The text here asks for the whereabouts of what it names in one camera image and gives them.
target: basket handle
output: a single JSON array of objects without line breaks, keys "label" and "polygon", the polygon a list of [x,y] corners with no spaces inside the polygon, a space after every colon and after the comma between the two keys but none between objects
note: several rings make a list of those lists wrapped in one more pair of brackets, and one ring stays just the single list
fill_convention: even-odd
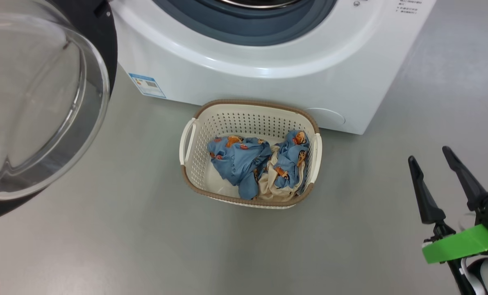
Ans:
[{"label": "basket handle", "polygon": [[[185,165],[189,159],[189,152],[191,151],[191,146],[193,146],[193,140],[191,140],[191,138],[193,137],[193,135],[195,135],[195,131],[197,129],[197,125],[195,123],[196,120],[197,120],[196,118],[192,118],[191,120],[189,120],[189,122],[187,122],[186,127],[184,128],[184,132],[182,132],[182,137],[180,138],[180,149],[179,149],[180,165]],[[184,151],[184,148],[186,147],[187,134],[189,134],[191,128],[193,130],[191,131],[191,135],[189,136],[189,144],[187,150]]]},{"label": "basket handle", "polygon": [[310,183],[315,183],[318,176],[318,171],[320,170],[320,161],[322,161],[322,138],[320,137],[320,133],[315,134],[313,138],[313,155],[315,157],[311,158],[311,179],[309,180]]}]

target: gray rubber seal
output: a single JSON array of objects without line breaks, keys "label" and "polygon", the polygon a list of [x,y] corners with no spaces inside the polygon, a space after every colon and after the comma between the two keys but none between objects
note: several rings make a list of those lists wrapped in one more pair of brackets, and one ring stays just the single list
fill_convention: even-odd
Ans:
[{"label": "gray rubber seal", "polygon": [[266,46],[296,39],[315,28],[336,0],[300,0],[276,9],[249,9],[218,0],[153,0],[191,30],[237,45]]}]

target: laundry basket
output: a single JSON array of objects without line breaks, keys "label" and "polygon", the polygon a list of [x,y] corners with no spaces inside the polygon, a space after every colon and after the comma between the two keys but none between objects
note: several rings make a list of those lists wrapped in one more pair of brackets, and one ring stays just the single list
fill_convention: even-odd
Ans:
[{"label": "laundry basket", "polygon": [[[238,187],[222,179],[211,163],[207,144],[216,136],[238,135],[283,142],[291,130],[303,130],[309,139],[306,183],[299,196],[287,202],[242,200]],[[302,110],[249,100],[216,100],[205,104],[187,123],[180,139],[180,164],[186,183],[197,193],[241,206],[287,209],[304,200],[317,179],[322,140],[315,120]]]}]

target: blue cloth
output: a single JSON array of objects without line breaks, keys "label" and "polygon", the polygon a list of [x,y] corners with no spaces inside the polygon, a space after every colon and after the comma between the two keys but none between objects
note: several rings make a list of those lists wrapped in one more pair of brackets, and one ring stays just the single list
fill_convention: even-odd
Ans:
[{"label": "blue cloth", "polygon": [[309,142],[306,133],[299,130],[289,131],[285,142],[275,145],[279,147],[278,161],[273,166],[279,174],[275,186],[293,188],[300,181],[300,177],[304,177],[304,173],[300,175],[299,172],[300,163],[304,161],[307,167]]},{"label": "blue cloth", "polygon": [[267,141],[241,136],[216,137],[208,142],[208,150],[220,176],[238,185],[240,198],[251,200],[259,194],[257,181],[272,154]]}]

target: floor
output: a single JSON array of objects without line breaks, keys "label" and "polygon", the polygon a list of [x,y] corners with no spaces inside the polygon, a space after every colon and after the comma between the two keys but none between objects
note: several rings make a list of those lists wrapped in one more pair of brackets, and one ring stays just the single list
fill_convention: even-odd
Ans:
[{"label": "floor", "polygon": [[456,294],[427,265],[406,159],[447,222],[467,212],[441,147],[488,189],[488,0],[438,0],[363,136],[324,130],[311,196],[266,211],[182,181],[178,142],[197,106],[144,97],[119,70],[88,153],[0,217],[2,294]]}]

